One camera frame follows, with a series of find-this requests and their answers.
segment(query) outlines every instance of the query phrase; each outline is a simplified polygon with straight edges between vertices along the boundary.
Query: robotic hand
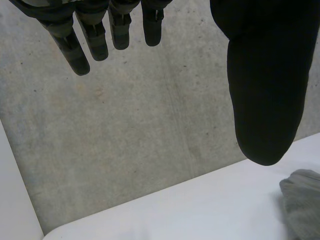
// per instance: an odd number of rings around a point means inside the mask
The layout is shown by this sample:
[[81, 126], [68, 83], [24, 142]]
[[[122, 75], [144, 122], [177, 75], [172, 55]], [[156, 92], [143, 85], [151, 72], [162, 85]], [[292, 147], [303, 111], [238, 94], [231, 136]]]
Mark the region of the robotic hand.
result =
[[[148, 46], [160, 43], [164, 8], [172, 0], [141, 0], [143, 30]], [[118, 50], [129, 46], [130, 12], [140, 0], [10, 0], [18, 9], [37, 19], [68, 61], [82, 76], [90, 71], [88, 60], [73, 29], [75, 12], [94, 60], [108, 57], [106, 30], [102, 20], [108, 11], [113, 45]]]

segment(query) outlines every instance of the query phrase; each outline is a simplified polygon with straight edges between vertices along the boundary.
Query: concrete surface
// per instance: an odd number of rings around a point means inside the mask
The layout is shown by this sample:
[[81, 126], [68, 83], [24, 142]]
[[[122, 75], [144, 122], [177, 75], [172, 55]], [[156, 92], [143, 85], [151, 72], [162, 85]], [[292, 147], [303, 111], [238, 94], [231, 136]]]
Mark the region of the concrete surface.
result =
[[[159, 46], [144, 43], [141, 8], [131, 44], [75, 75], [48, 32], [0, 2], [0, 118], [46, 234], [245, 159], [228, 92], [228, 40], [209, 1], [165, 9]], [[74, 25], [81, 43], [85, 39]], [[316, 48], [297, 139], [320, 132]]]

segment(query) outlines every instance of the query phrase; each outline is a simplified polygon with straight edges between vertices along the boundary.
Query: gray cloth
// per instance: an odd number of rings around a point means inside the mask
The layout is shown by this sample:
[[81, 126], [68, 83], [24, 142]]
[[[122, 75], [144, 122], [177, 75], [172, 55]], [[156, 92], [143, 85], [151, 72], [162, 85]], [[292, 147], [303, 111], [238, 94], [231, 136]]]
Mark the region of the gray cloth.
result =
[[320, 174], [300, 169], [280, 182], [289, 224], [302, 240], [320, 240]]

